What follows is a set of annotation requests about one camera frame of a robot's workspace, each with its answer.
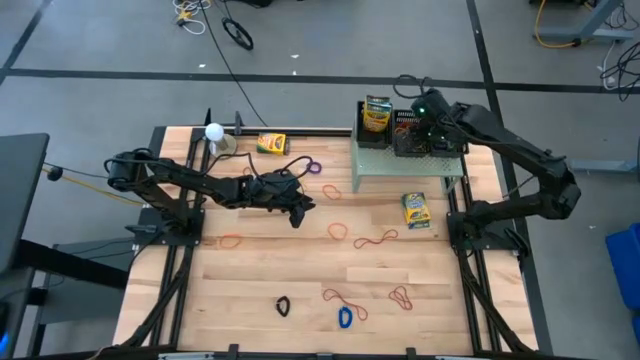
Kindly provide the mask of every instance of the white ball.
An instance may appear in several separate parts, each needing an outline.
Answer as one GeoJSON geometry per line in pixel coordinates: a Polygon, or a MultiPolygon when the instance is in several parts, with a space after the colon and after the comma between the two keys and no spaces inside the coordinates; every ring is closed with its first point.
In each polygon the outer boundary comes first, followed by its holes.
{"type": "Polygon", "coordinates": [[[224,129],[220,124],[209,124],[204,129],[204,136],[206,136],[210,141],[220,141],[224,136],[224,129]]]}

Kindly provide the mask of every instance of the black rubber band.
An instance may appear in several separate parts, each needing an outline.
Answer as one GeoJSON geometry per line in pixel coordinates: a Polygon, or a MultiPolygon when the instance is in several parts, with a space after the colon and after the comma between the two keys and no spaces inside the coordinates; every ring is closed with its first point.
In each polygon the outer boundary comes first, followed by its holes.
{"type": "Polygon", "coordinates": [[[289,314],[290,309],[291,309],[291,301],[289,301],[288,297],[283,296],[276,301],[276,311],[278,312],[278,314],[282,315],[282,317],[286,317],[289,314]],[[281,306],[283,302],[285,303],[284,310],[282,309],[282,306],[281,306]]]}

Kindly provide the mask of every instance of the blue bin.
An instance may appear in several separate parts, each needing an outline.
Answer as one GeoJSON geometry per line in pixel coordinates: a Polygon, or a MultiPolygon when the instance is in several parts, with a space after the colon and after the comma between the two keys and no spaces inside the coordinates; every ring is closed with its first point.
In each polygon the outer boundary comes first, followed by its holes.
{"type": "Polygon", "coordinates": [[[618,279],[622,300],[631,310],[640,310],[640,223],[629,230],[607,236],[607,248],[618,279]]]}
{"type": "Polygon", "coordinates": [[[633,318],[633,331],[636,333],[636,340],[640,344],[640,316],[633,318]]]}

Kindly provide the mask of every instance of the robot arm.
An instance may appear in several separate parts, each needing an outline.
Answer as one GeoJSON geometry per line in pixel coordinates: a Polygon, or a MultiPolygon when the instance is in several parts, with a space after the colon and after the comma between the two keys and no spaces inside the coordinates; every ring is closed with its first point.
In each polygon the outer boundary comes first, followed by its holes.
{"type": "Polygon", "coordinates": [[[107,162],[111,163],[109,186],[122,192],[133,191],[174,226],[185,229],[190,227],[188,211],[182,209],[180,202],[172,199],[158,184],[173,184],[210,196],[227,209],[251,207],[288,212],[294,228],[302,223],[305,211],[315,207],[312,198],[298,192],[300,182],[287,169],[257,177],[215,178],[176,164],[171,159],[156,158],[147,149],[123,152],[107,162]]]}
{"type": "Polygon", "coordinates": [[[421,127],[439,132],[453,145],[484,145],[518,164],[538,179],[540,190],[533,195],[490,204],[475,201],[462,215],[463,228],[471,238],[487,225],[500,220],[540,215],[546,219],[566,219],[578,199],[580,189],[564,157],[551,155],[503,128],[497,117],[480,105],[455,103],[449,106],[442,94],[429,89],[411,106],[421,119],[421,127]]]}

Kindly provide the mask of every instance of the purple rubber band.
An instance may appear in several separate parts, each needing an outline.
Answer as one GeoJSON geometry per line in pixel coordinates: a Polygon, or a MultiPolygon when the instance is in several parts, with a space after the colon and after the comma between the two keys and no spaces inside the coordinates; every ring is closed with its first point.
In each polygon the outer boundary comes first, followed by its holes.
{"type": "Polygon", "coordinates": [[[312,174],[320,174],[320,171],[322,171],[322,165],[320,165],[319,162],[316,161],[312,161],[309,163],[309,165],[307,165],[307,169],[309,169],[309,172],[312,174]]]}

